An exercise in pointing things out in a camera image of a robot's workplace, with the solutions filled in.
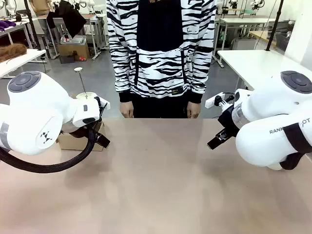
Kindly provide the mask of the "person's right hand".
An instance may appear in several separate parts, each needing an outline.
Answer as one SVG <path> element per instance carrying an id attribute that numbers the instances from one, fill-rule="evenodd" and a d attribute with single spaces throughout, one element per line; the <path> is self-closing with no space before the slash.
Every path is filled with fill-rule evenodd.
<path id="1" fill-rule="evenodd" d="M 131 101 L 121 102 L 119 110 L 124 118 L 133 118 L 134 116 L 134 106 Z"/>

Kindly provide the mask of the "person's left hand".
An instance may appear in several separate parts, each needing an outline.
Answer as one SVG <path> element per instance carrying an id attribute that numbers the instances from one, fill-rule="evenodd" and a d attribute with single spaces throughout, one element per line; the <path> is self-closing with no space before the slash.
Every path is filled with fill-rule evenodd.
<path id="1" fill-rule="evenodd" d="M 187 118 L 198 118 L 201 111 L 200 103 L 188 102 L 187 105 Z"/>

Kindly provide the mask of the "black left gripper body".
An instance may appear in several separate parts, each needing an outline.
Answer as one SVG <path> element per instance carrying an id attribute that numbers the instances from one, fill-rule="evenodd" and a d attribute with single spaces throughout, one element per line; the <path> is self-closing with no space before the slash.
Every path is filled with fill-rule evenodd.
<path id="1" fill-rule="evenodd" d="M 68 122 L 62 126 L 60 133 L 70 134 L 71 136 L 75 138 L 86 137 L 89 139 L 91 135 L 90 132 L 92 132 L 94 136 L 93 138 L 95 139 L 97 132 L 100 130 L 101 125 L 102 125 L 101 121 L 95 121 L 87 125 L 84 125 L 82 127 L 76 127 L 73 125 L 73 123 Z"/>

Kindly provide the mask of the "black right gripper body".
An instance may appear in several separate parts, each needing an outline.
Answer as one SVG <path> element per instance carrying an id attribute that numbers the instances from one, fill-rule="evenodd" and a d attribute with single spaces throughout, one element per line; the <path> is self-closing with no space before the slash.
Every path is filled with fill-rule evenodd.
<path id="1" fill-rule="evenodd" d="M 235 137 L 239 132 L 239 128 L 235 125 L 232 119 L 232 112 L 234 105 L 231 104 L 222 114 L 218 117 L 218 122 L 224 127 L 220 132 L 225 134 L 227 137 Z"/>

